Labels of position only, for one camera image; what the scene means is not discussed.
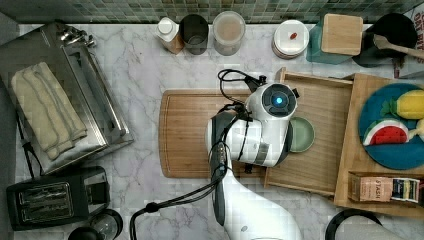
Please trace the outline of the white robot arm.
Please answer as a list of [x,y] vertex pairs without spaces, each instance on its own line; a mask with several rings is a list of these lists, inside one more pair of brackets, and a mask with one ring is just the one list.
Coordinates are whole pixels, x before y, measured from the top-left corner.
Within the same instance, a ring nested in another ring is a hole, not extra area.
[[239,114],[220,112],[209,119],[205,141],[215,219],[231,240],[302,240],[295,218],[282,206],[242,185],[232,163],[279,165],[288,155],[297,96],[281,83],[251,91]]

